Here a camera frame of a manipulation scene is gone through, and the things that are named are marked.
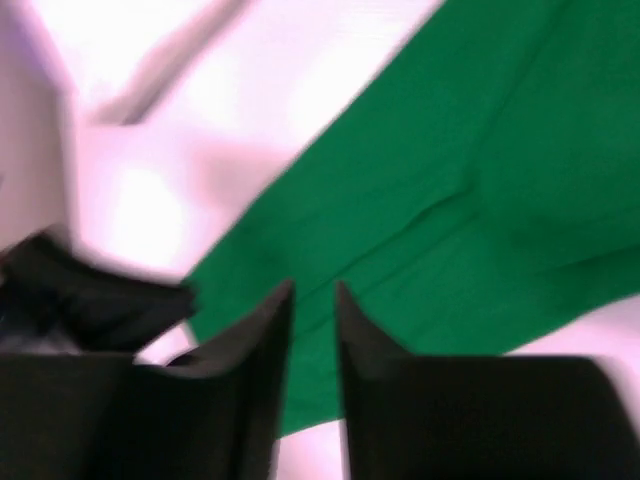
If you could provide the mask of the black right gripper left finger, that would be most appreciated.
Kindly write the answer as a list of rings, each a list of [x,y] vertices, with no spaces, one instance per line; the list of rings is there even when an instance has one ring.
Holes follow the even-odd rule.
[[[165,366],[123,353],[1,357],[5,479],[267,479],[295,288]]]

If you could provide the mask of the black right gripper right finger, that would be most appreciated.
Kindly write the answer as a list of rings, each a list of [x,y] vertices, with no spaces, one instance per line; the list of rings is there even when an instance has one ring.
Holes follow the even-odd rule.
[[[354,479],[635,479],[639,433],[612,376],[568,355],[417,355],[336,289]]]

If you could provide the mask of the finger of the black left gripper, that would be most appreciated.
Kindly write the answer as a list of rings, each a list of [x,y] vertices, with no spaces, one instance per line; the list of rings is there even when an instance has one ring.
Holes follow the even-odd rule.
[[[101,270],[46,234],[1,254],[4,352],[136,353],[194,312],[189,285]]]

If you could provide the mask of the green garment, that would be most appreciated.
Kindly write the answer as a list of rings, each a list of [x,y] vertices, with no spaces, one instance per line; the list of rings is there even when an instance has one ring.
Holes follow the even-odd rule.
[[[636,294],[638,3],[444,3],[198,264],[195,335],[288,277],[287,434],[338,415],[338,281],[425,353],[505,353]]]

